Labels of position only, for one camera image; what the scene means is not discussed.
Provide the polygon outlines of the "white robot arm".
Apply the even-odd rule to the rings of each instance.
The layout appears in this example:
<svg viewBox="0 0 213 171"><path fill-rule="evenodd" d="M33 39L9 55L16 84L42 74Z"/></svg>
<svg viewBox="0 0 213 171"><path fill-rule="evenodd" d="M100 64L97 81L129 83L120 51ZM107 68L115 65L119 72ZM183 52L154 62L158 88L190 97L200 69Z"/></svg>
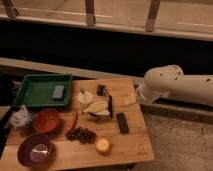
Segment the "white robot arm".
<svg viewBox="0 0 213 171"><path fill-rule="evenodd" d="M213 75L185 75L178 65L152 68L136 88L136 97L142 104L166 98L213 107Z"/></svg>

